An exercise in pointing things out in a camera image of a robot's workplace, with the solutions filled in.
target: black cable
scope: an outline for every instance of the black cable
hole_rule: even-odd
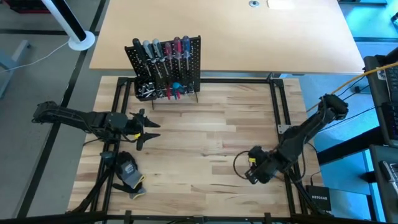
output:
[[[357,93],[361,93],[362,90],[366,89],[367,87],[369,87],[369,85],[367,85],[364,88],[360,89],[359,92],[355,92],[355,93],[351,94],[350,96],[347,96],[346,98],[343,99],[343,101],[347,100],[348,98],[352,97],[353,95],[355,95]]]
[[[298,183],[298,182],[302,181],[302,179],[303,179],[304,176],[305,176],[305,172],[306,172],[306,170],[307,170],[307,166],[305,165],[304,151],[301,153],[301,155],[302,155],[302,159],[303,159],[303,174],[301,175],[301,177],[300,177],[299,179],[297,179],[297,180],[294,181],[295,183]]]
[[[318,172],[316,172],[316,173],[314,173],[314,174],[311,175],[311,177],[310,177],[311,186],[313,186],[312,177],[313,177],[315,174],[319,174],[320,172],[321,172],[321,171],[318,171]]]
[[[127,136],[126,136],[124,133],[122,133],[122,136],[123,136],[123,138],[124,138],[127,142],[134,143],[134,142],[137,141],[137,139],[135,139],[135,140],[130,140],[129,138],[127,138]]]
[[[365,110],[365,111],[360,112],[359,114],[356,114],[356,115],[354,115],[354,116],[351,116],[351,117],[349,117],[349,118],[346,118],[346,119],[344,119],[344,120],[342,120],[342,121],[340,121],[340,122],[337,122],[336,124],[331,125],[331,126],[329,126],[329,127],[327,127],[327,128],[324,128],[324,129],[320,130],[319,132],[324,131],[324,130],[327,130],[327,129],[333,127],[333,126],[336,126],[337,124],[340,124],[340,123],[342,123],[342,122],[344,122],[344,121],[347,121],[347,120],[349,120],[349,119],[355,118],[355,117],[357,117],[357,116],[359,116],[359,115],[361,115],[361,114],[363,114],[363,113],[365,113],[365,112],[368,112],[369,110],[373,110],[373,109],[374,109],[374,106],[373,106],[372,108],[369,108],[369,109],[367,109],[367,110]]]
[[[235,156],[235,159],[234,159],[234,162],[233,162],[233,168],[234,168],[235,174],[238,175],[238,177],[240,177],[240,178],[242,178],[242,179],[244,179],[244,180],[247,180],[247,178],[241,176],[241,175],[236,171],[236,167],[235,167],[236,159],[237,159],[241,154],[244,154],[245,152],[246,152],[246,153],[249,153],[249,151],[242,151],[242,152],[238,153],[238,155]]]
[[[312,146],[313,147],[313,149],[315,150],[315,152],[317,152],[318,153],[318,150],[316,149],[316,147],[313,145],[313,144],[311,144],[311,143],[307,143],[307,144],[309,144],[310,146]]]
[[[91,140],[91,141],[87,141],[87,142],[85,142],[83,144],[83,146],[87,145],[88,143],[95,142],[95,141],[98,141],[98,140],[100,140],[100,139],[98,138],[98,139],[94,139],[94,140]]]
[[[283,178],[281,178],[281,177],[278,177],[277,175],[274,175],[274,177],[275,177],[276,179],[278,179],[278,180],[282,181],[282,182],[285,182],[285,180],[284,180]]]
[[[341,96],[342,94],[344,94],[345,92],[347,92],[347,90],[349,90],[351,87],[353,87],[355,84],[357,84],[359,81],[361,81],[363,78],[365,78],[365,76],[363,76],[362,78],[360,78],[359,80],[357,80],[356,82],[354,82],[352,85],[350,85],[346,90],[344,90],[342,93],[340,93],[337,96]]]

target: desk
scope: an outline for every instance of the desk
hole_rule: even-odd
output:
[[[102,77],[94,106],[95,111],[109,111],[118,77]],[[297,79],[284,80],[284,89],[292,124],[307,118],[300,84]],[[119,151],[130,152],[141,173],[147,176],[147,194],[131,200],[128,194],[112,189],[110,214],[133,215],[203,215],[215,217],[289,217],[285,183],[272,179],[268,184],[252,185],[233,172],[235,155],[259,144],[272,149],[278,143],[270,85],[265,83],[202,83],[194,96],[181,100],[139,102],[133,87],[128,98],[127,112],[146,109],[146,115],[161,128],[147,128],[161,136],[136,151],[134,144],[122,142]],[[95,137],[87,135],[86,140]],[[94,186],[102,142],[83,148],[68,209],[75,208]],[[308,145],[304,149],[307,174],[319,171],[317,155]],[[239,172],[248,168],[247,157],[237,160]],[[322,177],[314,176],[315,185],[322,185]],[[297,191],[293,198],[296,212],[300,211]],[[104,190],[99,203],[102,204]]]
[[[201,35],[201,69],[219,72],[362,73],[363,60],[336,0],[293,0],[294,9],[248,0],[114,0],[90,68],[128,69],[132,39]]]

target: small black box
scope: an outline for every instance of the small black box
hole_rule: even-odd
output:
[[[328,213],[331,213],[330,193],[328,187],[305,186],[311,199],[318,205],[318,207]]]

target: white stand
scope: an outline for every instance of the white stand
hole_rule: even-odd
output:
[[[61,12],[59,11],[60,9],[58,9],[55,6],[52,0],[42,0],[42,2],[51,12],[54,18],[59,22],[59,24],[62,26],[65,32],[69,35],[69,47],[72,50],[77,50],[77,51],[87,50],[94,44],[95,36],[92,32],[85,30],[86,38],[84,40],[80,40],[78,36],[75,34],[75,31],[73,31],[72,27],[69,25],[68,21],[62,16]],[[65,1],[63,2],[63,5],[65,6],[61,9],[63,13],[68,14],[68,19],[75,21],[75,24],[77,23],[79,25],[79,27],[75,26],[75,29],[83,31],[83,28],[81,27],[75,15],[73,15],[73,13],[71,12],[70,8],[67,6],[67,3]]]
[[[95,42],[95,36],[92,32],[86,31],[86,39],[80,42],[75,42],[71,37],[69,38],[68,45],[72,50],[82,51],[89,49]]]

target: white pole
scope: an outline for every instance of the white pole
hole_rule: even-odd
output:
[[[81,51],[81,50],[87,50],[89,49],[95,42],[95,36],[92,32],[85,30],[86,37],[84,40],[80,40],[78,36],[75,34],[73,29],[71,28],[70,24],[68,21],[62,16],[61,12],[59,9],[56,7],[56,5],[53,3],[52,0],[42,0],[42,2],[45,4],[47,9],[51,12],[53,17],[58,21],[58,23],[62,26],[64,31],[69,35],[69,47],[73,50]]]

